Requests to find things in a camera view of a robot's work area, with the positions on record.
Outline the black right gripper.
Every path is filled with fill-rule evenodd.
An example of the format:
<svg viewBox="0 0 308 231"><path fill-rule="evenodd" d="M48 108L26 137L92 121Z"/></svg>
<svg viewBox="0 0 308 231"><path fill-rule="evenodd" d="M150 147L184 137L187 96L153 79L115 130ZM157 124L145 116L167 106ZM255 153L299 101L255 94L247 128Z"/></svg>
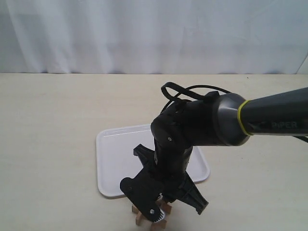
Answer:
<svg viewBox="0 0 308 231"><path fill-rule="evenodd" d="M134 187L143 194L161 193L165 200L179 200L193 207L198 215L202 214L208 201L186 171L192 151L192 147L180 150L158 144L151 150L139 144L133 154L143 168L133 179Z"/></svg>

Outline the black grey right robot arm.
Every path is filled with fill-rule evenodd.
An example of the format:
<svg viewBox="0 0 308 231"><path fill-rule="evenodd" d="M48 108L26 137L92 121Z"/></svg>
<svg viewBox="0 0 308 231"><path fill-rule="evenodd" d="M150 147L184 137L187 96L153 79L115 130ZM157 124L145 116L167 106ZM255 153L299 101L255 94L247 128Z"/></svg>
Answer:
<svg viewBox="0 0 308 231"><path fill-rule="evenodd" d="M188 96L171 96L166 87ZM164 212L156 204L180 200L201 214L207 200L186 168L195 146L239 146L253 135L282 135L305 139L308 135L308 90L302 88L255 100L218 90L196 94L171 82L162 87L171 105L151 123L154 150L134 149L143 169L123 179L122 192L150 220Z"/></svg>

